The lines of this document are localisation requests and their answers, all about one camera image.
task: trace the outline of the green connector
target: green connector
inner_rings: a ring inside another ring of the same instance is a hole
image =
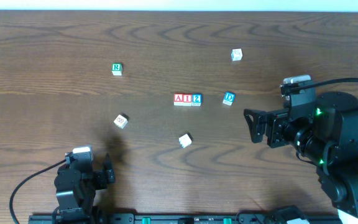
[[[142,218],[142,224],[151,224],[152,219],[151,218]]]
[[[231,224],[231,218],[224,218],[223,224]]]

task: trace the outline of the cable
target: cable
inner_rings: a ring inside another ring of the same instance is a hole
[[[262,222],[259,220],[259,218],[256,216],[256,214],[254,214],[254,217],[256,218],[256,220],[258,221],[259,224],[262,224]]]
[[[291,91],[291,93],[294,93],[294,92],[298,92],[300,90],[305,90],[305,89],[309,89],[309,88],[314,88],[314,87],[319,87],[319,86],[329,85],[329,84],[335,84],[335,83],[344,83],[344,82],[358,83],[358,78],[338,78],[338,79],[328,80],[328,81],[319,82],[319,83],[315,83],[315,84],[311,84],[311,85],[294,87],[294,88],[291,88],[290,91]]]
[[[52,224],[56,223],[56,215],[57,215],[57,211],[60,209],[60,206],[58,206],[57,208],[55,208],[55,210],[52,212]]]
[[[299,152],[296,152],[296,158],[298,158],[298,159],[299,159],[300,161],[302,161],[302,162],[307,162],[307,163],[309,163],[309,164],[315,166],[315,164],[314,164],[313,162],[311,162],[311,161],[304,161],[303,159],[301,159],[301,158],[299,157]]]
[[[31,178],[35,177],[36,175],[39,175],[39,174],[41,174],[41,173],[43,173],[45,171],[48,171],[48,170],[50,170],[52,168],[55,168],[56,166],[59,166],[60,164],[62,164],[64,162],[66,162],[66,160],[62,160],[62,161],[56,163],[55,165],[52,165],[50,167],[47,167],[47,168],[45,168],[45,169],[43,169],[41,171],[38,171],[38,172],[30,175],[28,178],[24,179],[21,183],[19,183],[19,185],[13,190],[12,195],[11,195],[11,199],[9,200],[9,211],[11,212],[12,219],[16,224],[20,224],[20,223],[16,218],[15,212],[13,211],[13,198],[15,197],[15,194],[19,190],[19,188],[22,187],[23,184],[25,184],[28,180],[30,180]]]

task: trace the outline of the white block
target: white block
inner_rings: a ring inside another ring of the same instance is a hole
[[[231,51],[231,60],[236,61],[236,60],[241,60],[241,58],[242,58],[241,49],[233,49]]]
[[[191,139],[188,134],[185,134],[184,136],[179,138],[179,143],[182,147],[187,147],[191,144]]]
[[[128,120],[121,115],[118,115],[118,117],[114,120],[114,124],[117,125],[117,127],[121,128],[121,129],[124,128],[125,125],[127,125],[127,123],[128,123]]]

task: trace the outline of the blue block face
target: blue block face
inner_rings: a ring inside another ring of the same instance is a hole
[[[236,95],[234,93],[226,92],[226,94],[224,95],[224,99],[227,101],[233,102],[235,96]]]
[[[193,103],[201,103],[201,94],[193,94]]]

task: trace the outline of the wood grain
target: wood grain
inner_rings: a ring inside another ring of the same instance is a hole
[[[240,62],[231,49],[241,48]],[[124,65],[122,78],[111,63]],[[358,14],[297,12],[0,11],[0,223],[28,175],[92,144],[117,183],[106,210],[140,213],[270,210],[334,213],[317,175],[291,147],[252,144],[242,110],[282,107],[283,78],[358,77]],[[357,84],[331,85],[358,97]],[[225,91],[236,94],[222,105]],[[175,92],[202,93],[200,108]],[[125,129],[112,121],[130,117]],[[191,146],[178,137],[189,131]],[[57,206],[56,170],[25,184],[22,223]]]

